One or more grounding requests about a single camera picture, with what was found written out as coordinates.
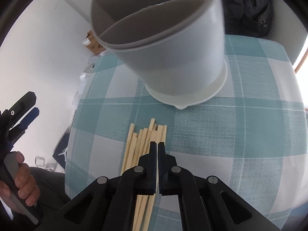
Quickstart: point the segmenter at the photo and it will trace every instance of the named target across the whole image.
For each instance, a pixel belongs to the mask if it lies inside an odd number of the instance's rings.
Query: finger
[[[27,184],[30,177],[30,169],[28,164],[23,163],[20,165],[17,175],[15,177],[15,185],[18,188],[23,187]]]
[[[37,185],[35,185],[34,190],[32,191],[32,193],[26,199],[26,204],[29,207],[33,206],[38,201],[40,194],[41,194],[41,191],[40,191],[39,187]]]
[[[26,199],[31,194],[31,192],[34,190],[35,185],[36,185],[35,179],[31,175],[29,177],[27,184],[18,190],[18,196],[21,199]]]
[[[11,190],[4,181],[0,181],[0,196],[11,197]]]
[[[16,152],[16,160],[19,164],[22,164],[25,161],[25,157],[21,152]]]

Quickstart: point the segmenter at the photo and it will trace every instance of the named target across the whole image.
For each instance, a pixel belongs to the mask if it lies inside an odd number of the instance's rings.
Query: gray pants
[[[43,210],[42,222],[44,222],[70,201],[70,198],[65,193],[65,175],[38,167],[31,167],[30,171],[41,190],[38,204]]]

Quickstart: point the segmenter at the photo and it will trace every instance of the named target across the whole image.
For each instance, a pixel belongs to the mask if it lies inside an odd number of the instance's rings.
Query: cardboard box
[[[88,32],[87,38],[82,43],[95,55],[98,55],[105,50],[105,48],[101,46],[101,44],[99,44],[98,41],[94,38],[91,30]]]

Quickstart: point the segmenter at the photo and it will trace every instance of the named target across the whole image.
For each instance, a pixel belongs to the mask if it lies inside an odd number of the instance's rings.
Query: teal plaid tablecloth
[[[114,55],[100,58],[70,134],[66,192],[116,177],[130,123],[168,125],[166,150],[194,175],[216,175],[278,227],[286,222],[306,161],[306,121],[295,73],[272,41],[226,36],[229,74],[209,101],[178,110],[147,92]],[[181,230],[177,197],[157,196],[149,230]]]

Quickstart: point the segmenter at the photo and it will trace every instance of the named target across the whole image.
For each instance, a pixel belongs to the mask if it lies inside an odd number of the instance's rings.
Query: chopstick
[[[155,124],[154,118],[150,120],[149,128],[141,129],[139,134],[134,133],[134,129],[135,125],[132,123],[128,131],[126,150],[121,173],[131,167],[138,165],[139,157],[149,153],[151,141],[155,141],[156,144],[159,142],[166,142],[167,125],[163,126]],[[155,195],[137,196],[133,231],[140,231],[143,219],[143,231],[147,231],[153,211],[154,202]]]
[[[129,145],[131,143],[131,138],[133,136],[134,129],[135,129],[135,125],[134,125],[134,123],[131,123],[131,125],[129,127],[129,131],[128,131],[128,135],[127,135],[127,140],[126,140],[126,148],[125,148],[125,154],[124,154],[121,174],[123,174],[124,171],[125,171],[125,165],[126,165],[128,151],[129,151]]]
[[[138,138],[138,134],[133,133],[133,136],[131,138],[131,144],[129,145],[129,151],[128,151],[128,156],[127,156],[127,161],[126,161],[124,171],[131,168],[131,164],[133,162],[134,152],[135,152],[135,148],[136,148],[137,138]]]

